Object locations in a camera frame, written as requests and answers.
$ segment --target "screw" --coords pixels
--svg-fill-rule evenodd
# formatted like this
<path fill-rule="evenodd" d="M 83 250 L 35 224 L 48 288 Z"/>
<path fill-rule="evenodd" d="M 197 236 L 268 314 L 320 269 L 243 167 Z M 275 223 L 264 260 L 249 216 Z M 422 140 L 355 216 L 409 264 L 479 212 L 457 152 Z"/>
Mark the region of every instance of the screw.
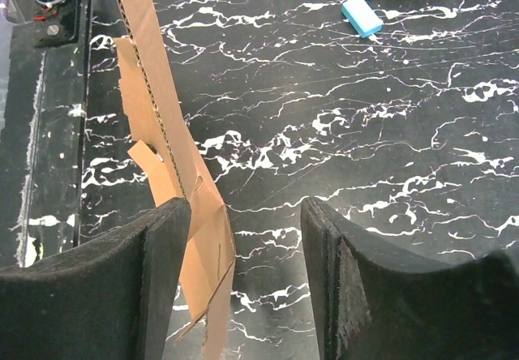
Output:
<path fill-rule="evenodd" d="M 59 26 L 58 25 L 49 25 L 47 27 L 47 34 L 49 36 L 57 36 L 59 33 Z"/>

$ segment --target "marble countertop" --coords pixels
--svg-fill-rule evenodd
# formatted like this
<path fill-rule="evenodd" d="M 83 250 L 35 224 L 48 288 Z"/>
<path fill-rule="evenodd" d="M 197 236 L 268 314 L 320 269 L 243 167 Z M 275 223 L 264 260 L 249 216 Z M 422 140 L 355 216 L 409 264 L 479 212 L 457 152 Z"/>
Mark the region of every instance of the marble countertop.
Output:
<path fill-rule="evenodd" d="M 155 0 L 191 133 L 237 244 L 228 359 L 318 358 L 299 204 L 309 195 L 420 255 L 519 240 L 517 0 Z M 114 0 L 96 0 L 83 241 L 152 206 L 118 93 Z M 198 358 L 179 295 L 165 358 Z"/>

